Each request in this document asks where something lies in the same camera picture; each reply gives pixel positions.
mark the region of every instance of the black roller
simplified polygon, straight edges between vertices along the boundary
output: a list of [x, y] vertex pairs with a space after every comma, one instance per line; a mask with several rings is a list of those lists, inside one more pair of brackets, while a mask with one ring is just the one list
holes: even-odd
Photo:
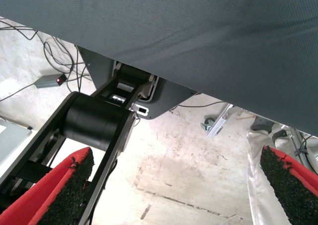
[[65, 119], [64, 136], [106, 151], [125, 109], [80, 94]]

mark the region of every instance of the black rubber padding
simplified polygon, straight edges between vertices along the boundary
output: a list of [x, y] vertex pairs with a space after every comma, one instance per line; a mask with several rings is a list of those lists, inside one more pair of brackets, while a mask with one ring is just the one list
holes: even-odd
[[262, 117], [256, 117], [253, 125], [250, 127], [253, 131], [265, 130], [268, 133], [272, 132], [272, 126], [274, 123]]
[[261, 168], [292, 225], [318, 224], [318, 198], [284, 168], [284, 162], [263, 148]]
[[287, 136], [287, 132], [286, 132], [285, 130], [280, 130], [280, 131], [276, 132], [276, 133], [272, 136], [273, 143], [275, 143], [275, 141], [276, 141], [277, 138], [286, 137], [286, 136]]
[[39, 225], [76, 224], [75, 216], [84, 198], [84, 184], [91, 174], [93, 165], [93, 153], [90, 149], [88, 155], [78, 165], [76, 172], [43, 215]]

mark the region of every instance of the concrete floor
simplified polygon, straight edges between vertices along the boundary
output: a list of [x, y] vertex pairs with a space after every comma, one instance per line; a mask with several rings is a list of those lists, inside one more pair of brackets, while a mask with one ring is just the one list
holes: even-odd
[[[76, 56], [73, 45], [68, 48]], [[38, 38], [27, 41], [16, 31], [1, 31], [0, 72], [1, 99], [55, 71], [44, 58]], [[76, 82], [70, 87], [75, 90]], [[90, 94], [95, 87], [84, 79], [82, 89]], [[44, 89], [32, 86], [0, 102], [0, 116], [38, 130], [68, 94], [65, 84]], [[197, 95], [183, 104], [214, 101], [217, 99]], [[223, 107], [178, 107], [151, 121], [141, 120], [118, 158], [93, 224], [252, 224], [246, 185], [246, 130], [253, 119], [245, 113], [233, 115], [212, 139], [200, 128], [205, 117], [216, 117]], [[84, 145], [68, 140], [54, 164], [81, 147]], [[103, 152], [93, 153], [98, 164]]]

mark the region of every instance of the black cable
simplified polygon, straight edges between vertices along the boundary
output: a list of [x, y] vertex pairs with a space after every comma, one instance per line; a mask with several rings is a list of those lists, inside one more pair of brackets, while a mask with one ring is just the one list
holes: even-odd
[[[308, 136], [306, 139], [304, 138], [304, 136], [303, 136], [302, 134], [300, 134], [300, 136], [301, 136], [302, 139], [303, 139], [303, 142], [301, 143], [301, 147], [304, 145], [304, 148], [307, 149], [307, 140], [308, 140], [310, 137], [312, 137], [312, 135]], [[314, 167], [312, 166], [312, 164], [311, 164], [310, 161], [309, 161], [309, 158], [308, 158], [308, 156], [307, 156], [307, 155], [308, 155], [308, 152], [305, 152], [304, 154], [305, 154], [307, 163], [308, 163], [309, 166], [311, 167], [312, 171], [313, 171], [316, 175], [318, 175], [317, 172], [315, 171]]]
[[218, 101], [218, 102], [214, 102], [214, 103], [210, 103], [210, 104], [202, 105], [202, 106], [186, 106], [186, 105], [180, 105], [180, 104], [178, 104], [178, 105], [176, 105], [175, 107], [171, 108], [171, 109], [169, 110], [169, 112], [172, 112], [172, 111], [173, 111], [174, 109], [176, 109], [177, 107], [191, 107], [191, 108], [199, 108], [199, 107], [208, 107], [208, 106], [212, 106], [212, 105], [214, 105], [214, 104], [222, 103], [222, 102], [224, 102], [224, 101]]
[[76, 77], [76, 78], [73, 78], [73, 79], [69, 79], [69, 82], [71, 82], [71, 81], [75, 81], [75, 80], [77, 80], [78, 78], [82, 78], [81, 76], [80, 77]]
[[312, 171], [313, 171], [316, 175], [318, 175], [317, 172], [315, 171], [315, 169], [313, 168], [312, 164], [310, 163], [307, 154], [308, 154], [308, 153], [305, 153], [305, 157], [306, 157], [306, 160], [307, 160], [309, 166], [311, 167]]
[[76, 76], [77, 76], [77, 83], [78, 83], [78, 89], [80, 92], [80, 80], [79, 80], [79, 50], [76, 47], [76, 45], [74, 45], [74, 47], [76, 48]]
[[6, 100], [6, 99], [8, 99], [8, 98], [10, 98], [10, 97], [12, 97], [12, 96], [14, 96], [14, 95], [16, 95], [18, 92], [21, 92], [22, 90], [26, 89], [27, 87], [32, 86], [33, 84], [34, 84], [34, 83], [29, 84], [28, 86], [23, 87], [22, 89], [20, 89], [20, 90], [18, 90], [17, 92], [15, 92], [15, 93], [9, 95], [8, 97], [5, 97], [5, 98], [1, 99], [0, 102], [2, 102], [2, 101], [4, 101], [4, 100]]
[[7, 23], [7, 22], [5, 22], [5, 21], [3, 21], [3, 20], [0, 20], [0, 22], [1, 23], [3, 23], [3, 24], [6, 24], [6, 25], [8, 25], [8, 26], [10, 26], [10, 27], [12, 27], [12, 28], [14, 28], [15, 30], [17, 30], [21, 35], [23, 35], [27, 40], [32, 40], [34, 37], [35, 37], [35, 35], [37, 34], [37, 30], [34, 30], [34, 34], [31, 36], [31, 38], [29, 38], [29, 37], [27, 37], [25, 34], [23, 34], [23, 32], [18, 28], [18, 27], [16, 27], [16, 26], [13, 26], [13, 25], [11, 25], [11, 24], [9, 24], [9, 23]]
[[137, 113], [136, 113], [136, 117], [137, 117], [136, 120], [138, 120], [138, 122], [134, 125], [134, 127], [138, 126], [141, 120]]
[[308, 140], [310, 137], [312, 137], [312, 135], [310, 135], [309, 137], [307, 137], [307, 138], [302, 142], [302, 144], [305, 143], [305, 146], [304, 146], [305, 149], [307, 149], [307, 140]]
[[86, 66], [87, 66], [87, 65], [84, 66], [83, 71], [82, 71], [81, 74], [80, 74], [79, 89], [81, 89], [81, 80], [82, 80], [82, 78], [84, 77], [84, 76], [83, 76], [83, 73], [84, 73], [84, 71], [85, 71], [85, 69], [86, 69]]
[[[68, 49], [65, 47], [65, 45], [59, 41], [56, 37], [52, 37], [53, 40], [55, 41], [56, 45], [59, 47], [59, 49], [64, 53], [66, 54], [69, 58], [70, 58], [70, 61], [71, 61], [71, 64], [64, 64], [61, 62], [61, 60], [57, 59], [54, 54], [53, 54], [53, 51], [52, 51], [52, 48], [51, 48], [51, 45], [49, 44], [49, 42], [47, 41], [43, 41], [42, 38], [40, 37], [40, 35], [38, 34], [38, 31], [37, 30], [34, 30], [32, 28], [29, 28], [29, 27], [26, 27], [26, 26], [13, 26], [5, 21], [2, 21], [0, 20], [0, 22], [2, 22], [3, 24], [6, 24], [8, 26], [6, 27], [1, 27], [0, 30], [16, 30], [18, 31], [21, 35], [23, 35], [26, 39], [28, 40], [32, 40], [35, 35], [37, 35], [40, 39], [40, 41], [42, 42], [43, 44], [43, 52], [44, 52], [44, 56], [47, 60], [47, 62], [49, 63], [49, 65], [55, 69], [56, 71], [60, 72], [60, 73], [63, 73], [63, 74], [69, 74], [68, 77], [67, 77], [67, 87], [68, 87], [68, 90], [70, 92], [72, 92], [72, 90], [70, 89], [69, 87], [69, 84], [68, 82], [70, 81], [70, 75], [72, 73], [72, 71], [74, 70], [74, 66], [75, 66], [75, 61], [72, 57], [72, 55], [70, 54], [70, 52], [68, 51]], [[25, 34], [23, 34], [22, 30], [33, 30], [34, 31], [34, 35], [31, 37], [31, 38], [28, 38]], [[81, 81], [82, 81], [82, 78], [86, 78], [87, 80], [90, 80], [89, 78], [87, 78], [86, 76], [89, 76], [89, 75], [84, 75], [84, 70], [86, 68], [86, 66], [84, 67], [84, 69], [81, 71], [79, 71], [78, 69], [78, 65], [79, 64], [85, 64], [85, 62], [79, 62], [79, 50], [77, 48], [77, 46], [75, 46], [76, 49], [77, 49], [77, 60], [76, 60], [76, 74], [77, 74], [77, 77], [76, 77], [76, 81], [78, 83], [78, 90], [80, 91], [81, 89]], [[54, 60], [54, 62], [58, 65], [61, 65], [61, 66], [65, 66], [66, 68], [69, 69], [69, 71], [64, 71], [64, 70], [61, 70], [59, 68], [57, 68], [49, 59], [47, 53], [52, 57], [52, 59]]]

